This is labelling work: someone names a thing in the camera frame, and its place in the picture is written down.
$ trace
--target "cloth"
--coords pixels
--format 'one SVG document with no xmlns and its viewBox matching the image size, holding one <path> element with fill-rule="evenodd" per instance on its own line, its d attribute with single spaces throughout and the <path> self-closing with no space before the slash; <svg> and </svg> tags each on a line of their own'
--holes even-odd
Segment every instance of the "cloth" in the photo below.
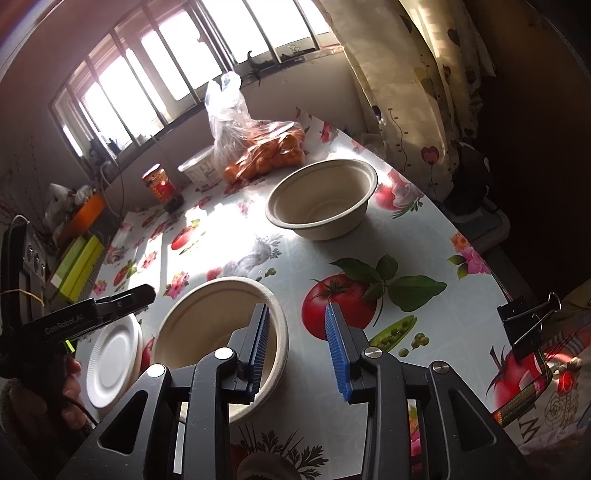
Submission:
<svg viewBox="0 0 591 480">
<path fill-rule="evenodd" d="M 524 454 L 555 451 L 582 435 L 591 418 L 591 280 L 562 301 L 542 330 L 547 389 L 506 432 Z"/>
<path fill-rule="evenodd" d="M 314 3 L 378 120 L 387 162 L 443 201 L 459 166 L 453 141 L 475 137 L 480 75 L 494 74 L 462 0 Z"/>
</svg>

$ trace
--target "plastic bag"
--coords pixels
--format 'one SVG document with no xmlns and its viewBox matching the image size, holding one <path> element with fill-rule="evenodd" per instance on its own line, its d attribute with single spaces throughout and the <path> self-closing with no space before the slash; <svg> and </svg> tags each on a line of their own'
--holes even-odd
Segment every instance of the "plastic bag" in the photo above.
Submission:
<svg viewBox="0 0 591 480">
<path fill-rule="evenodd" d="M 305 134 L 299 123 L 253 120 L 235 72 L 222 75 L 222 87 L 209 82 L 205 107 L 215 140 L 213 163 L 228 182 L 250 180 L 274 168 L 294 167 L 304 159 Z"/>
</svg>

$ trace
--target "beige bowl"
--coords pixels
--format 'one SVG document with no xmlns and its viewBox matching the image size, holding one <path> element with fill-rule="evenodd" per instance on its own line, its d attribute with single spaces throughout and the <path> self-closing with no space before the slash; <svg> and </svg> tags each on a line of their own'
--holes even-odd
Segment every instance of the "beige bowl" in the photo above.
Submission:
<svg viewBox="0 0 591 480">
<path fill-rule="evenodd" d="M 265 213 L 273 225 L 311 240 L 330 240 L 355 228 L 378 186 L 363 160 L 325 160 L 301 168 L 277 185 Z"/>
<path fill-rule="evenodd" d="M 263 367 L 261 389 L 250 405 L 229 408 L 230 422 L 244 420 L 269 398 L 287 363 L 287 320 L 271 290 L 244 277 L 212 280 L 189 292 L 168 313 L 152 350 L 152 363 L 169 369 L 198 363 L 217 348 L 226 346 L 234 330 L 248 326 L 257 303 L 269 307 L 271 328 Z M 181 409 L 185 421 L 187 404 Z"/>
</svg>

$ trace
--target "window bar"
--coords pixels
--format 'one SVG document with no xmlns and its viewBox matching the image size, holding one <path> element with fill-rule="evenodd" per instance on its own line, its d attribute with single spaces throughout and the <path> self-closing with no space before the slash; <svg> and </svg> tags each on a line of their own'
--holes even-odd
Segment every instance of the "window bar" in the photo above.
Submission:
<svg viewBox="0 0 591 480">
<path fill-rule="evenodd" d="M 148 95 L 148 92 L 145 89 L 144 84 L 140 81 L 138 74 L 135 72 L 134 68 L 131 66 L 131 62 L 127 58 L 127 55 L 125 53 L 125 49 L 123 48 L 121 40 L 117 36 L 117 32 L 114 29 L 112 29 L 110 31 L 110 34 L 111 34 L 111 38 L 113 39 L 113 42 L 115 42 L 115 45 L 117 46 L 117 50 L 119 50 L 119 54 L 124 58 L 125 63 L 127 63 L 127 66 L 131 70 L 131 73 L 134 75 L 135 81 L 138 82 L 139 87 L 142 89 L 142 92 L 144 93 L 145 97 L 150 102 L 150 105 L 154 109 L 154 112 L 156 112 L 156 116 L 158 117 L 158 120 L 160 120 L 160 123 L 162 124 L 162 126 L 165 127 L 166 125 L 168 125 L 168 122 L 164 118 L 164 115 L 156 108 L 156 104 L 154 103 L 154 101 L 152 100 L 150 95 Z"/>
<path fill-rule="evenodd" d="M 86 115 L 84 115 L 82 108 L 80 108 L 80 103 L 79 103 L 80 99 L 76 96 L 76 94 L 72 90 L 72 87 L 70 86 L 70 82 L 66 82 L 66 90 L 67 90 L 68 94 L 70 95 L 70 98 L 72 99 L 72 105 L 74 105 L 74 108 L 76 110 L 76 113 L 80 117 L 80 120 L 84 123 L 84 125 L 88 129 L 89 133 L 91 135 L 94 135 L 95 132 L 98 131 L 98 129 L 96 128 L 96 124 L 93 128 L 93 126 L 88 121 L 88 118 L 86 117 Z"/>
<path fill-rule="evenodd" d="M 304 9 L 300 5 L 300 0 L 294 0 L 294 3 L 295 3 L 295 7 L 297 8 L 297 11 L 301 15 L 301 19 L 306 24 L 306 28 L 308 29 L 308 32 L 310 32 L 310 38 L 312 39 L 312 43 L 314 44 L 314 49 L 320 50 L 320 44 L 318 43 L 318 37 L 316 37 L 316 34 L 314 33 L 314 29 L 312 29 L 312 25 L 310 24 L 310 21 L 308 20 L 308 17 L 306 16 Z"/>
<path fill-rule="evenodd" d="M 72 99 L 72 103 L 76 103 L 76 98 L 72 97 L 72 94 L 70 93 L 69 89 L 67 89 L 67 91 L 70 94 L 70 97 Z M 59 115 L 55 109 L 55 106 L 53 106 L 53 108 L 50 108 L 50 113 L 51 113 L 51 116 L 53 117 L 53 121 L 56 123 L 56 125 L 58 125 L 58 126 L 65 125 L 65 122 L 63 122 L 62 119 L 59 118 Z M 78 158 L 82 161 L 82 169 L 85 171 L 85 173 L 88 175 L 89 178 L 92 178 L 94 173 L 92 171 L 92 166 L 90 165 L 90 162 L 86 158 L 86 155 L 83 155 L 82 157 L 78 157 L 78 153 L 76 153 L 74 146 L 71 144 L 70 139 L 67 137 L 66 133 L 63 131 L 63 128 L 60 128 L 60 133 L 61 133 L 63 139 L 65 140 L 66 145 L 68 146 L 68 148 L 72 152 L 72 154 L 76 158 Z"/>
<path fill-rule="evenodd" d="M 236 61 L 236 58 L 234 57 L 232 50 L 226 43 L 226 39 L 223 37 L 212 16 L 209 14 L 209 11 L 207 11 L 207 8 L 205 8 L 205 5 L 203 5 L 203 2 L 201 0 L 189 0 L 189 3 L 192 4 L 199 20 L 203 18 L 203 28 L 206 28 L 208 31 L 211 31 L 212 37 L 215 37 L 215 43 L 222 47 L 223 53 L 225 57 L 228 59 L 228 65 L 230 67 L 229 70 L 232 70 L 234 65 L 238 64 L 238 62 Z"/>
<path fill-rule="evenodd" d="M 191 83 L 189 82 L 189 79 L 187 78 L 187 76 L 184 74 L 183 69 L 179 65 L 177 58 L 174 56 L 173 51 L 170 49 L 168 42 L 166 42 L 164 35 L 162 35 L 162 32 L 160 31 L 160 28 L 158 27 L 158 24 L 156 23 L 156 19 L 152 15 L 152 12 L 148 9 L 148 7 L 145 4 L 142 5 L 142 10 L 144 11 L 146 17 L 148 17 L 148 21 L 150 22 L 150 25 L 152 26 L 152 28 L 154 29 L 154 31 L 158 35 L 158 38 L 160 38 L 160 41 L 162 42 L 162 45 L 164 45 L 164 48 L 168 52 L 168 55 L 170 55 L 170 58 L 172 59 L 174 66 L 177 68 L 178 72 L 180 73 L 181 77 L 183 78 L 183 81 L 187 85 L 187 87 L 189 89 L 189 93 L 191 94 L 191 97 L 193 97 L 193 100 L 195 100 L 195 103 L 200 103 L 201 100 L 200 100 L 199 96 L 197 95 L 197 93 L 195 92 L 193 87 L 191 86 Z"/>
<path fill-rule="evenodd" d="M 103 95 L 105 95 L 105 98 L 107 99 L 107 102 L 109 102 L 109 105 L 111 106 L 111 108 L 113 109 L 113 111 L 115 112 L 115 115 L 117 116 L 117 118 L 119 119 L 119 121 L 121 122 L 121 125 L 123 125 L 123 128 L 125 128 L 125 131 L 127 132 L 127 134 L 129 135 L 129 137 L 131 138 L 132 142 L 139 147 L 139 141 L 137 138 L 135 138 L 135 135 L 133 133 L 131 133 L 131 130 L 129 129 L 129 127 L 127 126 L 127 124 L 123 121 L 123 119 L 121 118 L 121 115 L 119 114 L 119 112 L 117 111 L 117 109 L 115 108 L 115 105 L 113 105 L 113 102 L 111 102 L 111 99 L 109 98 L 109 95 L 107 95 L 107 92 L 105 91 L 105 89 L 103 88 L 102 83 L 100 82 L 100 78 L 99 78 L 99 74 L 96 72 L 94 65 L 92 64 L 92 62 L 90 61 L 90 57 L 86 57 L 85 58 L 85 62 L 86 62 L 86 66 L 88 67 L 88 69 L 90 70 L 90 74 L 92 75 L 92 77 L 94 78 L 96 84 L 100 87 L 100 89 L 103 92 Z"/>
<path fill-rule="evenodd" d="M 200 41 L 205 43 L 209 47 L 209 50 L 212 52 L 212 55 L 215 57 L 217 64 L 222 68 L 222 70 L 229 72 L 232 70 L 232 64 L 228 61 L 228 58 L 224 55 L 223 51 L 220 51 L 216 43 L 212 41 L 213 36 L 207 30 L 204 22 L 201 21 L 199 15 L 195 11 L 194 6 L 190 2 L 186 2 L 183 4 L 185 7 L 185 11 L 188 13 L 189 17 L 195 24 L 197 30 L 199 30 L 199 34 L 201 35 Z"/>
<path fill-rule="evenodd" d="M 273 45 L 271 45 L 271 42 L 270 42 L 269 38 L 267 37 L 267 35 L 265 34 L 265 31 L 262 29 L 262 26 L 259 23 L 258 19 L 256 18 L 255 13 L 252 11 L 251 6 L 248 4 L 248 0 L 242 0 L 242 3 L 244 4 L 246 9 L 248 10 L 248 13 L 250 13 L 252 19 L 254 20 L 254 23 L 255 23 L 256 27 L 259 29 L 259 32 L 261 33 L 263 40 L 265 40 L 265 43 L 267 44 L 267 47 L 269 48 L 269 52 L 271 53 L 271 57 L 273 57 L 273 61 L 275 63 L 277 63 L 278 65 L 280 65 L 281 60 L 279 58 L 279 55 L 277 55 L 277 50 L 275 50 L 275 47 Z"/>
</svg>

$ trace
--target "stack of paper plates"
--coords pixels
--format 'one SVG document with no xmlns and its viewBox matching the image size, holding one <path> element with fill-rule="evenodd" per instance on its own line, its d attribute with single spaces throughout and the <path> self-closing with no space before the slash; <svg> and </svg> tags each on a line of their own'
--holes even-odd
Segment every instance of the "stack of paper plates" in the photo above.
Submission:
<svg viewBox="0 0 591 480">
<path fill-rule="evenodd" d="M 97 410 L 109 411 L 139 377 L 142 330 L 135 315 L 107 325 L 96 341 L 86 374 L 86 391 Z"/>
</svg>

